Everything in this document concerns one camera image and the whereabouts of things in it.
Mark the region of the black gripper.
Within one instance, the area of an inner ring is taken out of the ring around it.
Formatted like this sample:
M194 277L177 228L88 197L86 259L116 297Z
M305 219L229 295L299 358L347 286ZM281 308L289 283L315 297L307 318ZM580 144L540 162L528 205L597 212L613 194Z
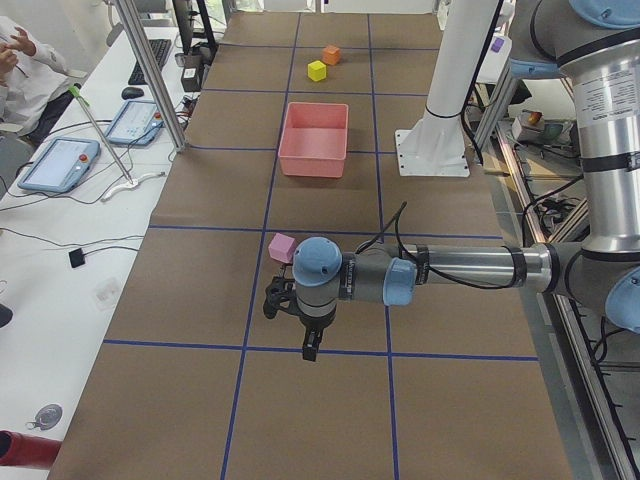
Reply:
M301 323L307 328L302 344L302 358L315 361L320 347L320 330L330 326L336 316L336 302L324 305L309 305L302 300L297 301Z

